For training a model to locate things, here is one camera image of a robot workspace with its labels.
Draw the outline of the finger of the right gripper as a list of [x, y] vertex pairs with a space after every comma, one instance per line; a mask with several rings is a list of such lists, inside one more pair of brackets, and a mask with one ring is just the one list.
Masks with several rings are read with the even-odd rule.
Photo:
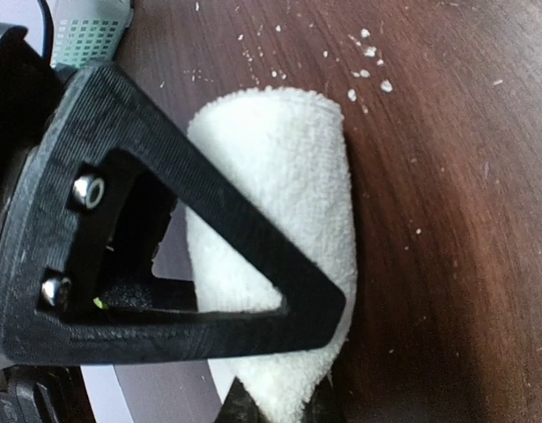
[[[341, 289], [121, 70], [63, 84], [63, 263], [0, 264], [0, 352], [29, 366], [240, 357], [326, 345]], [[278, 304], [204, 312], [183, 276], [189, 207]], [[168, 262], [174, 268], [162, 271]]]

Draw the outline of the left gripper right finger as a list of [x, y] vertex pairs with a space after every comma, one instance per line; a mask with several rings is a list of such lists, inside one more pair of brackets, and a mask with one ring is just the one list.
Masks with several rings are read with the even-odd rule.
[[305, 406], [302, 423], [345, 423], [345, 415], [328, 377], [316, 386]]

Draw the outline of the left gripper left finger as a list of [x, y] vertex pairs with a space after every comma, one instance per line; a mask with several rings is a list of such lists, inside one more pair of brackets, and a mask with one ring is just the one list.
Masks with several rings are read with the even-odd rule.
[[234, 378], [224, 404], [219, 411], [219, 423], [257, 423], [262, 421], [255, 401], [241, 381]]

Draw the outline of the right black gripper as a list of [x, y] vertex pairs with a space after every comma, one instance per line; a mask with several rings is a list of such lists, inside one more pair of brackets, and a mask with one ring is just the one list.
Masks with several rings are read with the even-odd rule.
[[0, 23], [0, 264], [63, 263], [63, 84]]

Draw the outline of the white cream towel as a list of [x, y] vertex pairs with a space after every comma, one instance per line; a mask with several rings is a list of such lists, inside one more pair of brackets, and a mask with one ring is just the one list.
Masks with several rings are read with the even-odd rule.
[[351, 326], [358, 266], [343, 121], [341, 107], [324, 95], [280, 87], [230, 93], [189, 122], [189, 140], [346, 297], [322, 348], [211, 361], [226, 371], [228, 392], [234, 378], [241, 381], [261, 422], [301, 422]]

